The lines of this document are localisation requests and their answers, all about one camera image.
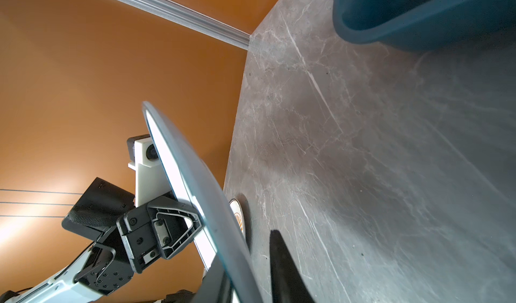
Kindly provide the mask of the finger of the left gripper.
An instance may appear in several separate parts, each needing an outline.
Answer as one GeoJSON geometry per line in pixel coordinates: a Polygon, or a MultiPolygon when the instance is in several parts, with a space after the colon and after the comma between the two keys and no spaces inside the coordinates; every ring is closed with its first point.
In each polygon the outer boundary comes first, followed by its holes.
{"type": "Polygon", "coordinates": [[[192,206],[169,196],[160,196],[146,204],[160,256],[171,259],[203,228],[199,212],[192,206]]]}

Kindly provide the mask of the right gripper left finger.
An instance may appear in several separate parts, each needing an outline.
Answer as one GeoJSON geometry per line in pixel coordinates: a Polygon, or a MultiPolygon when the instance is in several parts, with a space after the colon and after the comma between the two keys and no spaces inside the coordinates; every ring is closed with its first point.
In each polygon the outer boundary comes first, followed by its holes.
{"type": "Polygon", "coordinates": [[[200,289],[195,293],[191,303],[230,303],[232,302],[232,285],[219,256],[212,262],[203,279],[200,289]]]}

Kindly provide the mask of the orange sunburst plate front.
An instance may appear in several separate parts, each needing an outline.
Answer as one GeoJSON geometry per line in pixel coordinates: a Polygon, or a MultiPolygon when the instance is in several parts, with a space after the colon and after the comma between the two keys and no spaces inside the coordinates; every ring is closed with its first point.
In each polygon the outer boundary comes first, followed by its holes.
{"type": "Polygon", "coordinates": [[[236,222],[239,225],[239,228],[245,239],[247,237],[247,233],[246,233],[246,225],[245,225],[245,217],[244,217],[243,207],[241,206],[240,202],[236,198],[233,198],[229,202],[229,206],[235,216],[236,222]]]}

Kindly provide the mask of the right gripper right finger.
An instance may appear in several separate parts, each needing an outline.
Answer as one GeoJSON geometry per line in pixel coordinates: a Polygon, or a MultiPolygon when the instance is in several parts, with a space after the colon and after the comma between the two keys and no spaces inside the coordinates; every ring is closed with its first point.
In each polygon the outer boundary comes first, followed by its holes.
{"type": "Polygon", "coordinates": [[[270,273],[273,302],[314,303],[279,230],[270,233],[270,273]]]}

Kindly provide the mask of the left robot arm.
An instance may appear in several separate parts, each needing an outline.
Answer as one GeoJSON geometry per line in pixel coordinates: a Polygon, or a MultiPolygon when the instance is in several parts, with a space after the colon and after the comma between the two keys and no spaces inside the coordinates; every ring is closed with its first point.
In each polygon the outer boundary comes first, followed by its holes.
{"type": "Polygon", "coordinates": [[[182,251],[202,229],[198,211],[173,192],[135,206],[135,196],[96,178],[63,219],[90,239],[71,264],[39,285],[7,291],[2,302],[94,302],[119,290],[157,260],[182,251]]]}

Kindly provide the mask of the white plate black emblem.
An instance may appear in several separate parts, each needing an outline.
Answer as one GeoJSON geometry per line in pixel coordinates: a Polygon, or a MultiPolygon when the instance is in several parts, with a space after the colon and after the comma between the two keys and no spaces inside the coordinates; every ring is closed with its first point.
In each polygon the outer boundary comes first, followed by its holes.
{"type": "Polygon", "coordinates": [[[203,233],[239,301],[262,302],[247,243],[219,183],[168,117],[150,102],[142,104],[142,112],[172,190],[199,212],[203,233]]]}

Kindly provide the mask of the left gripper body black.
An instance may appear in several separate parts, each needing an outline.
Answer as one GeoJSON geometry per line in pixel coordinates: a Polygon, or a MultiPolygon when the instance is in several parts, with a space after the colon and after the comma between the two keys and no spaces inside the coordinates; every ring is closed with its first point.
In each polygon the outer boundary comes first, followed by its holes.
{"type": "Polygon", "coordinates": [[[63,229],[94,242],[75,283],[110,295],[133,278],[134,268],[116,223],[134,209],[134,194],[94,179],[61,223],[63,229]]]}

